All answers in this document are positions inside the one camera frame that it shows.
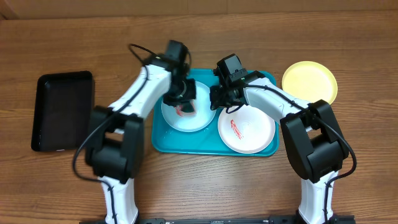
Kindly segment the light blue plate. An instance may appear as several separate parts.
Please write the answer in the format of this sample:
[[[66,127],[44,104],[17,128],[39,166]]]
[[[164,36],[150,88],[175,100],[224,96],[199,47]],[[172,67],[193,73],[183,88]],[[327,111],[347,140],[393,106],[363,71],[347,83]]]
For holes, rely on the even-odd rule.
[[[192,101],[194,112],[184,113],[179,107],[161,102],[161,112],[172,128],[183,132],[194,132],[205,128],[215,117],[216,111],[210,109],[210,88],[196,81],[197,97]]]

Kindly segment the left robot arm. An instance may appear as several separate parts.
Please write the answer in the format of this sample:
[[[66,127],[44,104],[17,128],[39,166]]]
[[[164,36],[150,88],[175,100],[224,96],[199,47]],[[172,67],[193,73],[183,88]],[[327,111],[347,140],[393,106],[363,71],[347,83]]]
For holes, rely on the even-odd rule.
[[[168,106],[193,113],[195,81],[188,77],[192,58],[186,45],[170,40],[165,53],[142,59],[141,72],[120,99],[91,113],[89,135],[80,146],[103,188],[104,223],[137,223],[134,178],[144,155],[144,121],[162,99]]]

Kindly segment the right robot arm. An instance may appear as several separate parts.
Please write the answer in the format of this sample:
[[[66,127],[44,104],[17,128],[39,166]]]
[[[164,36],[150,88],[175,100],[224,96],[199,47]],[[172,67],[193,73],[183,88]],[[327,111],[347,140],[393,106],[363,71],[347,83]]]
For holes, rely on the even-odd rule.
[[[343,160],[354,157],[331,106],[324,100],[310,103],[273,85],[255,70],[248,72],[239,57],[222,58],[213,70],[219,84],[210,88],[211,109],[235,113],[252,106],[278,122],[290,165],[301,178],[301,203],[289,223],[354,223],[352,216],[339,216],[331,209],[333,184],[351,175],[357,166],[339,174]]]

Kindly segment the white plate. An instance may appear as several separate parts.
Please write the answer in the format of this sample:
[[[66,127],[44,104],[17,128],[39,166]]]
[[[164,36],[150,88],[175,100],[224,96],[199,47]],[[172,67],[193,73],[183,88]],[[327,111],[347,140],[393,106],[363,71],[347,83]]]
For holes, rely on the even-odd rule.
[[[218,117],[220,138],[237,155],[272,155],[279,146],[277,131],[277,123],[252,106],[223,110]]]

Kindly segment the green and pink sponge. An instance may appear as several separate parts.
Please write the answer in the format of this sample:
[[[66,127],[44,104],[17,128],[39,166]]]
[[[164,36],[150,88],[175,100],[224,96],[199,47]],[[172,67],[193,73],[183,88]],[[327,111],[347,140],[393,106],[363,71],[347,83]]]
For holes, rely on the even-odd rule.
[[[180,111],[183,113],[194,113],[195,112],[194,104],[191,102],[183,103],[180,107]]]

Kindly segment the yellow green plate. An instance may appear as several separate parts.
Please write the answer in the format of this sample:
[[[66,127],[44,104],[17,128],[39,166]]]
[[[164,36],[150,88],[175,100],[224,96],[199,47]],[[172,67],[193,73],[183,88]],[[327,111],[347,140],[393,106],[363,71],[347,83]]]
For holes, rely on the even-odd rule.
[[[337,96],[338,85],[335,76],[324,65],[301,61],[285,71],[282,89],[301,100],[311,103],[324,100],[331,105]]]

